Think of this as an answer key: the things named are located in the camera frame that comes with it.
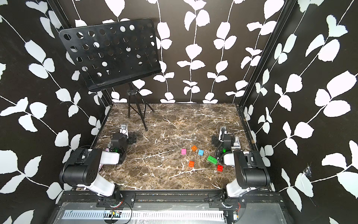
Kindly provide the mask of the green lego brick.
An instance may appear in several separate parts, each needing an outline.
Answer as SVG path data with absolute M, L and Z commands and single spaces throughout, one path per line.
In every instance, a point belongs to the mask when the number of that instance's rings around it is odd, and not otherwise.
M 214 165 L 217 165 L 217 163 L 218 163 L 217 159 L 212 157 L 212 156 L 210 156 L 210 155 L 207 157 L 207 161 L 212 163 L 212 164 L 214 164 Z

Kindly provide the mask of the blue lego brick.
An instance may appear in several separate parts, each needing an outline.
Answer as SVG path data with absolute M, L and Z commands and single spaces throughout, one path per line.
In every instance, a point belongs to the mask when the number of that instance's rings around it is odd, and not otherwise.
M 199 149 L 199 151 L 198 151 L 198 155 L 203 156 L 203 155 L 204 155 L 204 151 L 203 151 L 203 150 L 201 150 L 201 149 Z

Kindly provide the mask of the orange lego brick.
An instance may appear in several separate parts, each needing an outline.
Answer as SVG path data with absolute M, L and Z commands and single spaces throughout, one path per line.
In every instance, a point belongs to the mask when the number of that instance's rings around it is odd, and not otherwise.
M 194 145 L 194 146 L 191 147 L 191 150 L 192 150 L 193 152 L 195 152 L 195 151 L 198 150 L 198 148 Z

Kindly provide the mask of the red lego brick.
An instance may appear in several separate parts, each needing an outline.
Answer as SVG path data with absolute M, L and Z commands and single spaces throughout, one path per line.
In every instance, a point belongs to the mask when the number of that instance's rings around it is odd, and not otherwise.
M 222 166 L 222 165 L 218 165 L 218 166 L 217 166 L 217 171 L 218 171 L 218 172 L 222 172 L 222 171 L 223 171 L 223 166 Z

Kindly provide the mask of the orange-red lego brick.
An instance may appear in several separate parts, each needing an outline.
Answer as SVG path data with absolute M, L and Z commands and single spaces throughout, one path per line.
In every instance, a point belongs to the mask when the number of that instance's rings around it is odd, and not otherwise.
M 194 168 L 194 165 L 195 165 L 194 161 L 189 161 L 188 167 Z

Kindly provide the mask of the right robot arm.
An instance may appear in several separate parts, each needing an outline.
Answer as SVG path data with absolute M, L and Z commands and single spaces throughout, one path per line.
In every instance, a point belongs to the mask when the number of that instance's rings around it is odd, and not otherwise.
M 235 168 L 235 179 L 226 185 L 228 197 L 241 197 L 270 185 L 270 177 L 258 151 L 243 151 L 239 138 L 234 134 L 221 133 L 212 136 L 218 162 Z

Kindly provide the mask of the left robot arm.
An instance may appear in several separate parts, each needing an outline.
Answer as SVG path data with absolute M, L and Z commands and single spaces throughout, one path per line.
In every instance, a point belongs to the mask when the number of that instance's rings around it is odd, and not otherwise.
M 77 148 L 66 161 L 59 178 L 71 187 L 83 187 L 119 201 L 121 193 L 116 184 L 109 182 L 99 174 L 101 165 L 119 165 L 126 158 L 129 144 L 128 131 L 121 130 L 112 136 L 109 151 L 100 148 Z

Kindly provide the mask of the black perforated music stand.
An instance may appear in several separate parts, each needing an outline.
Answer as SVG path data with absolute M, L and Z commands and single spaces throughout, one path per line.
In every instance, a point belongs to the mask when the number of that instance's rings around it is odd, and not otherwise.
M 143 99 L 134 81 L 162 73 L 150 18 L 64 29 L 64 47 L 90 91 L 128 84 L 128 96 Z

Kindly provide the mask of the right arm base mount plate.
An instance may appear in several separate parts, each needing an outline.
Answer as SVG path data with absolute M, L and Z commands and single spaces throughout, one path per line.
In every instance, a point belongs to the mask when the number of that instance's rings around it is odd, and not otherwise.
M 224 210 L 238 210 L 246 208 L 246 201 L 240 197 L 228 197 L 223 192 L 209 193 L 204 199 L 209 203 L 210 208 L 219 208 Z

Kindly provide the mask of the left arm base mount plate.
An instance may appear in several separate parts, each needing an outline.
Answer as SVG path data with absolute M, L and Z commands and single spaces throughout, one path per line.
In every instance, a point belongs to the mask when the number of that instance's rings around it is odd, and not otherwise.
M 135 193 L 130 193 L 127 191 L 121 191 L 115 196 L 111 197 L 100 197 L 96 204 L 97 208 L 105 208 L 105 209 L 114 209 L 120 207 L 121 205 L 128 205 L 131 208 L 134 206 L 134 202 L 136 199 Z

